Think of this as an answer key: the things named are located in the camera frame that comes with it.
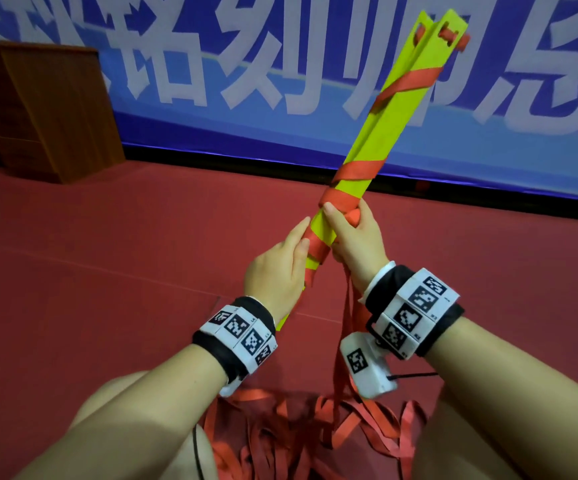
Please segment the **qr-like code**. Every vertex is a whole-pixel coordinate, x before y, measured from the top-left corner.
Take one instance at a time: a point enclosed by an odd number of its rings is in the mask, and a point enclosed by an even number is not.
[[[221,325],[227,318],[231,316],[230,312],[225,312],[224,310],[220,310],[218,313],[213,315],[213,318],[209,320],[209,323],[215,323],[216,325]]]
[[[256,355],[256,363],[258,364],[258,367],[260,366],[261,363],[265,361],[267,357],[269,357],[269,355],[271,355],[271,346],[267,344],[265,347],[262,348],[260,353]]]
[[[245,333],[245,330],[249,328],[249,324],[245,322],[242,318],[237,315],[233,315],[231,319],[227,322],[224,326],[231,335],[239,339],[242,337],[242,334]]]
[[[423,281],[423,283],[440,296],[442,296],[442,293],[447,290],[447,287],[436,280],[433,276],[429,276],[426,280]]]
[[[242,340],[242,345],[251,355],[255,355],[263,343],[264,340],[262,339],[262,337],[260,337],[255,328],[249,332],[249,334],[245,337],[244,340]]]
[[[367,362],[364,354],[362,353],[362,349],[356,349],[350,354],[346,356],[346,359],[349,361],[349,365],[351,365],[351,371],[354,374],[362,371],[369,367],[369,363]]]
[[[435,305],[435,302],[438,301],[438,297],[431,293],[428,289],[419,286],[408,300],[420,308],[420,310],[423,312],[428,312],[431,310],[431,307]]]
[[[405,343],[406,335],[403,331],[398,330],[393,323],[389,323],[387,328],[382,332],[382,338],[393,347],[393,349],[398,350],[402,344]]]
[[[416,311],[408,303],[405,303],[393,318],[396,322],[401,324],[406,331],[412,331],[417,323],[422,319],[422,314]]]

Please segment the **wooden cabinet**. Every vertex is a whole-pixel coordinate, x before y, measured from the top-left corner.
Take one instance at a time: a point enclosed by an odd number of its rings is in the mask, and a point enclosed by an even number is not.
[[[95,49],[0,42],[0,158],[61,183],[125,161]]]

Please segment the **red carpet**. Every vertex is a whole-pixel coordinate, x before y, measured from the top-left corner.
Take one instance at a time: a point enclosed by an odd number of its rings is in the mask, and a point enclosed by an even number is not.
[[[102,383],[189,343],[321,192],[138,162],[69,186],[0,171],[0,479],[60,437]],[[578,381],[578,221],[382,194],[367,202],[392,258],[428,267],[470,318]],[[329,260],[251,385],[330,392],[343,297]],[[430,411],[439,387],[409,379],[383,402],[413,398]],[[356,443],[333,454],[347,477],[368,477],[351,469],[360,458],[369,477],[394,477],[393,462]]]

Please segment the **blue banner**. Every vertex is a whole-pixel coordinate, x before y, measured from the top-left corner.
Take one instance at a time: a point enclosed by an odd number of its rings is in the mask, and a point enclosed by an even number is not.
[[[337,168],[421,10],[454,53],[381,173],[578,198],[578,0],[0,0],[88,45],[127,144]]]

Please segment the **hand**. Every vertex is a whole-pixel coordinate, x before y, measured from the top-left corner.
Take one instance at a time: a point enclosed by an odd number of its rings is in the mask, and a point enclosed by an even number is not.
[[[283,242],[253,260],[245,273],[245,295],[262,303],[278,324],[295,306],[304,287],[309,239],[301,239],[310,217],[296,225]]]
[[[383,266],[389,263],[384,250],[382,234],[373,218],[371,209],[364,200],[360,200],[360,223],[357,228],[351,226],[342,212],[331,202],[326,202],[323,211],[337,239],[331,246],[336,261],[345,263],[351,271],[353,286],[364,291]]]

